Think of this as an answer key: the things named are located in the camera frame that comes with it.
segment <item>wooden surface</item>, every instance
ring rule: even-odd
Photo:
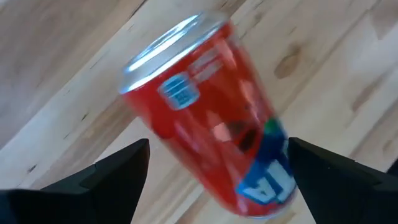
[[[290,136],[398,157],[397,0],[0,0],[0,188],[39,189],[149,138],[134,223],[264,223],[222,209],[117,93],[121,67],[204,9],[228,13]],[[314,223],[301,196],[267,223]]]

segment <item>can lid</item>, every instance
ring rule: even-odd
[[[125,67],[119,92],[139,88],[177,63],[228,22],[221,12],[203,12],[177,24]]]

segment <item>soda can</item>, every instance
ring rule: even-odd
[[[124,68],[120,92],[222,206],[269,218],[294,197],[287,136],[220,12],[177,24]]]

